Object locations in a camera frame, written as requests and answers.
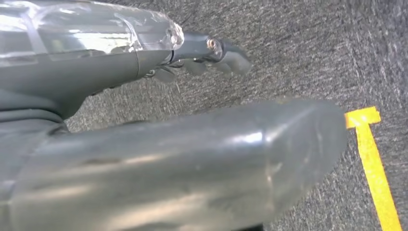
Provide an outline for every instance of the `yellow tape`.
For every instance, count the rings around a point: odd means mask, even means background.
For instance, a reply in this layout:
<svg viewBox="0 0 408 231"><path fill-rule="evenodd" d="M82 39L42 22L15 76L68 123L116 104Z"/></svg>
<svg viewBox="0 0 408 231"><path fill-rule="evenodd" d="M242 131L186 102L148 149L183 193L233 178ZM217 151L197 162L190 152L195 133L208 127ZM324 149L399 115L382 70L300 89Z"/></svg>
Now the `yellow tape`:
<svg viewBox="0 0 408 231"><path fill-rule="evenodd" d="M381 121L375 107L345 114L347 128L356 128L358 153L363 163L371 196L383 231L402 231L380 153L371 133L370 124Z"/></svg>

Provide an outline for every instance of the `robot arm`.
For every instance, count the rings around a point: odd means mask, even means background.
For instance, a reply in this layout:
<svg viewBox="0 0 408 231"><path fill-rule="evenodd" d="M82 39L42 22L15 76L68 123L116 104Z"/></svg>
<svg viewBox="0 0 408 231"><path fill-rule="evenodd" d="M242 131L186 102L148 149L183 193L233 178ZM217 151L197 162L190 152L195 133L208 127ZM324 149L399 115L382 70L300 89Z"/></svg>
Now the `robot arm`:
<svg viewBox="0 0 408 231"><path fill-rule="evenodd" d="M309 100L71 134L64 119L105 88L166 79L179 60L195 74L252 65L151 11L3 1L0 16L2 231L250 227L293 206L345 148L342 110Z"/></svg>

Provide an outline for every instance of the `transparent plastic cover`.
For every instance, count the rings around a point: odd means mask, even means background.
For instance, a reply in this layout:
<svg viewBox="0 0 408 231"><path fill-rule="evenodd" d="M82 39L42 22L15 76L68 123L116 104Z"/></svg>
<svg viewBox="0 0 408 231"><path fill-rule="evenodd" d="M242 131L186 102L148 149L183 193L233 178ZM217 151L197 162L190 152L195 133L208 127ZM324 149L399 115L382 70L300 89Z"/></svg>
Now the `transparent plastic cover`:
<svg viewBox="0 0 408 231"><path fill-rule="evenodd" d="M0 3L0 66L39 54L70 59L176 50L183 42L181 27L159 12L94 1Z"/></svg>

